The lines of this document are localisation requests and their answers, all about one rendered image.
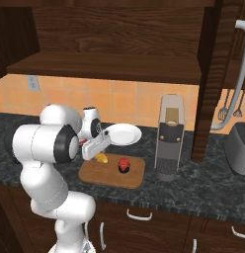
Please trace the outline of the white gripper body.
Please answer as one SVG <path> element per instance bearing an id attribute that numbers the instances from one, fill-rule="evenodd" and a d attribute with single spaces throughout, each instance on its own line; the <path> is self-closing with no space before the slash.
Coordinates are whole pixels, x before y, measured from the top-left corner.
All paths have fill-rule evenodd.
<path id="1" fill-rule="evenodd" d="M 99 134 L 82 145 L 82 157 L 84 160 L 93 159 L 98 153 L 106 149 L 111 144 L 109 135 Z"/>

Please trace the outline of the golden croissant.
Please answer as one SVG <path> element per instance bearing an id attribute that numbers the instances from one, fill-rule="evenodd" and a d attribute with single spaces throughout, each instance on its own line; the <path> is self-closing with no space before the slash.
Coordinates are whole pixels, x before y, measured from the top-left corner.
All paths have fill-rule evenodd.
<path id="1" fill-rule="evenodd" d="M 101 163 L 107 163 L 108 162 L 108 157 L 104 153 L 102 153 L 102 152 L 100 152 L 99 154 L 97 154 L 95 156 L 95 158 L 96 158 L 96 160 L 98 162 L 101 162 Z"/>

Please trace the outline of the wooden cutting board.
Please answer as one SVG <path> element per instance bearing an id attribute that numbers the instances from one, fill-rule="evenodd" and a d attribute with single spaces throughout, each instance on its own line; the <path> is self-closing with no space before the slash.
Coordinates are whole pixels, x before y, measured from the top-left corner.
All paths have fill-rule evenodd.
<path id="1" fill-rule="evenodd" d="M 136 189 L 141 186 L 145 162 L 142 158 L 107 153 L 107 163 L 85 161 L 79 170 L 79 178 L 85 183 L 100 184 L 118 188 Z M 129 171 L 125 174 L 119 171 L 119 160 L 127 158 Z"/>

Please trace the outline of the red jam jar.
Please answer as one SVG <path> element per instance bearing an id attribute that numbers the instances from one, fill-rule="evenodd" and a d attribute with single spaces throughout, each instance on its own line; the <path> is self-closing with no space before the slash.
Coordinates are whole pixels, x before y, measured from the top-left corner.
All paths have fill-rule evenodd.
<path id="1" fill-rule="evenodd" d="M 130 168 L 130 163 L 129 160 L 127 158 L 121 158 L 119 160 L 119 171 L 123 174 L 127 173 L 129 171 Z"/>

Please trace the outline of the dark wood cabinet door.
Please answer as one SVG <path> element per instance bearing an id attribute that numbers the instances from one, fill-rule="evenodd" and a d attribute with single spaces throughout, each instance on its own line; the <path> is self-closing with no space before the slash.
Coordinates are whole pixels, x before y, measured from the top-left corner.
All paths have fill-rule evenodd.
<path id="1" fill-rule="evenodd" d="M 0 78 L 7 67 L 40 51 L 30 7 L 0 7 Z"/>
<path id="2" fill-rule="evenodd" d="M 215 107 L 220 99 L 235 38 L 235 22 L 245 0 L 215 0 L 204 8 L 198 50 L 202 72 L 191 159 L 202 162 Z"/>

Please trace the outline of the white round plate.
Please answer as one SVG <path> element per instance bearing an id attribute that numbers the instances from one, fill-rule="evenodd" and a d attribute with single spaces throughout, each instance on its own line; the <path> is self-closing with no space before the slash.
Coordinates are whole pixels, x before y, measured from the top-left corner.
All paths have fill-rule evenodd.
<path id="1" fill-rule="evenodd" d="M 115 124 L 107 127 L 111 138 L 111 144 L 116 146 L 128 146 L 137 143 L 141 137 L 141 130 L 131 124 Z"/>

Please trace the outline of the grey coffee machine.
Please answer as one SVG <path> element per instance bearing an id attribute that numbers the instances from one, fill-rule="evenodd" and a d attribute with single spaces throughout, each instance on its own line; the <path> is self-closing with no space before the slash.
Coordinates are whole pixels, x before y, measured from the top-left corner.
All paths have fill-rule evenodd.
<path id="1" fill-rule="evenodd" d="M 184 99 L 163 95 L 160 103 L 154 170 L 162 181 L 175 179 L 185 131 Z"/>

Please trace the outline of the dark wood drawer front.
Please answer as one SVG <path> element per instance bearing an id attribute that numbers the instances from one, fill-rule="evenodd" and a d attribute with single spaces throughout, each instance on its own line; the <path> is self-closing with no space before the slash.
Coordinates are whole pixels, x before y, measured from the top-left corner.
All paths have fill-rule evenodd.
<path id="1" fill-rule="evenodd" d="M 149 216 L 152 212 L 153 216 L 149 221 L 134 220 L 127 217 L 127 209 L 129 209 L 129 212 L 134 215 Z M 134 222 L 141 225 L 154 226 L 155 228 L 180 230 L 182 232 L 185 232 L 188 229 L 191 219 L 186 214 L 145 209 L 127 204 L 114 204 L 102 201 L 97 201 L 97 216 L 99 216 L 101 220 L 111 218 L 117 222 Z"/>
<path id="2" fill-rule="evenodd" d="M 184 253 L 192 253 L 194 239 L 197 240 L 196 253 L 245 253 L 245 238 L 234 235 L 231 227 L 245 234 L 245 224 L 193 216 Z"/>

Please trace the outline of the dark wood base cupboard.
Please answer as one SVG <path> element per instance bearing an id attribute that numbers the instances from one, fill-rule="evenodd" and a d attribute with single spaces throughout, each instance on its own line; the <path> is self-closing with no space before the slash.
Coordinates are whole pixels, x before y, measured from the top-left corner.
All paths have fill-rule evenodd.
<path id="1" fill-rule="evenodd" d="M 54 221 L 34 214 L 31 198 L 19 187 L 0 184 L 0 205 L 24 253 L 47 253 L 56 242 Z"/>

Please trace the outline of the hanging slotted spatula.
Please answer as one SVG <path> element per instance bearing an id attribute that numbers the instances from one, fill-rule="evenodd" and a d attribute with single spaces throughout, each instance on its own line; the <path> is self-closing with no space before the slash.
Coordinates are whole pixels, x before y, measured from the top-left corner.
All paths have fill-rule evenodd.
<path id="1" fill-rule="evenodd" d="M 218 118 L 220 121 L 222 121 L 222 122 L 225 120 L 225 117 L 226 117 L 226 114 L 227 114 L 227 111 L 228 111 L 228 109 L 226 108 L 226 105 L 227 105 L 227 102 L 228 102 L 229 93 L 230 93 L 230 90 L 227 90 L 227 94 L 226 94 L 226 97 L 225 97 L 224 105 L 223 105 L 223 107 L 218 111 L 218 115 L 217 115 L 217 118 Z"/>

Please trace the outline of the grey toaster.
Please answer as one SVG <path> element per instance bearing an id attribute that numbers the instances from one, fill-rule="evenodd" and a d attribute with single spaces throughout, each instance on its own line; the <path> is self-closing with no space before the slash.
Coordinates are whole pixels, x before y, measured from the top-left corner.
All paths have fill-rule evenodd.
<path id="1" fill-rule="evenodd" d="M 224 143 L 224 151 L 230 168 L 245 176 L 245 123 L 236 123 Z"/>

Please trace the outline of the hanging metal spatula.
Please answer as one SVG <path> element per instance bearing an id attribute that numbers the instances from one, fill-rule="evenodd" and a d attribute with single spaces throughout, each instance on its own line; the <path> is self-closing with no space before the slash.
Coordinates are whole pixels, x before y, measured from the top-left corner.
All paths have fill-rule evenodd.
<path id="1" fill-rule="evenodd" d="M 242 111 L 241 111 L 241 106 L 242 106 L 242 103 L 243 103 L 244 95 L 245 95 L 245 91 L 242 92 L 238 108 L 233 113 L 233 116 L 236 117 L 236 118 L 242 118 L 243 117 Z"/>

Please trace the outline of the grey wall socket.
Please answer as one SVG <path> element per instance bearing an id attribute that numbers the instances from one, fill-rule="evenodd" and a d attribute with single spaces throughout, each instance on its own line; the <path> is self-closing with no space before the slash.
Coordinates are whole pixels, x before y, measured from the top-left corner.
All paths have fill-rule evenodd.
<path id="1" fill-rule="evenodd" d="M 30 91 L 38 92 L 40 90 L 39 81 L 36 75 L 27 75 L 26 80 Z"/>

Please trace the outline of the dark wood wall cabinet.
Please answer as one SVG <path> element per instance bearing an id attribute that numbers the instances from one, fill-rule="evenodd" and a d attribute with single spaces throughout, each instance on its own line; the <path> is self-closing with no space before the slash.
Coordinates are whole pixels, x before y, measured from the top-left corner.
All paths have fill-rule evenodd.
<path id="1" fill-rule="evenodd" d="M 245 0 L 242 1 L 242 7 L 240 8 L 238 19 L 245 21 Z M 223 84 L 224 88 L 234 89 L 236 87 L 240 64 L 242 63 L 244 45 L 245 33 L 240 29 L 236 29 L 233 39 L 232 51 L 230 54 L 227 72 Z M 242 89 L 245 90 L 245 78 Z"/>
<path id="2" fill-rule="evenodd" d="M 198 84 L 204 10 L 214 0 L 87 0 L 32 8 L 40 50 L 15 74 Z"/>

